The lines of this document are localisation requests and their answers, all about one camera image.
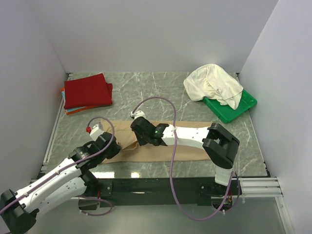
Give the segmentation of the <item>beige t shirt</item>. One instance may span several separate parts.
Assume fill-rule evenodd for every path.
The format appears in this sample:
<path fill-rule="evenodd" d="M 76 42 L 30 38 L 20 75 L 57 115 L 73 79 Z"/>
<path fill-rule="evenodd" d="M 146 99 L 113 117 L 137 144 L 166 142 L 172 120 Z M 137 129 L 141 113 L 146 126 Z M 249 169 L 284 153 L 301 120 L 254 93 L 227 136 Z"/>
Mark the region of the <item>beige t shirt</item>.
<path fill-rule="evenodd" d="M 115 137 L 122 147 L 121 151 L 112 159 L 105 159 L 102 164 L 115 162 L 164 162 L 171 161 L 173 153 L 172 146 L 153 146 L 147 144 L 140 146 L 135 133 L 131 130 L 131 121 L 113 120 Z M 190 146 L 178 145 L 175 153 L 175 161 L 199 161 L 210 160 L 208 154 L 203 150 Z"/>

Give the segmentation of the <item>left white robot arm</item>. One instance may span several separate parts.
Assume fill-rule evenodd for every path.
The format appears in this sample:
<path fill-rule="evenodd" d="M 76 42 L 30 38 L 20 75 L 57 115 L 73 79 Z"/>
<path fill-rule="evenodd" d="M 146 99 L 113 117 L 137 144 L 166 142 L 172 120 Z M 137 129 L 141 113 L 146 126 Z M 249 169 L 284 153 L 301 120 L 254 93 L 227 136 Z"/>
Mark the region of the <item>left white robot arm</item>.
<path fill-rule="evenodd" d="M 116 156 L 121 147 L 108 132 L 76 147 L 55 169 L 32 184 L 0 196 L 0 215 L 12 234 L 24 234 L 49 205 L 73 196 L 98 195 L 99 180 L 90 171 L 103 160 Z"/>

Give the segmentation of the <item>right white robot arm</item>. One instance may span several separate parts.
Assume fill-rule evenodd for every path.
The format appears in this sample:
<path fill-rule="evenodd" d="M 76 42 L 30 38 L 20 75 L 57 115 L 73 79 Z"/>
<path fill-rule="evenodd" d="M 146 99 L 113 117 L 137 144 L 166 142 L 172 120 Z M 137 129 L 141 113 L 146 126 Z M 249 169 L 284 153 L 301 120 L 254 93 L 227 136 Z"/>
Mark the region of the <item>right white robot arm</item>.
<path fill-rule="evenodd" d="M 137 117 L 130 128 L 140 146 L 173 145 L 176 151 L 177 146 L 181 145 L 205 151 L 215 165 L 215 183 L 229 185 L 240 141 L 222 125 L 212 123 L 209 127 L 190 128 L 160 123 L 154 126 L 146 118 Z"/>

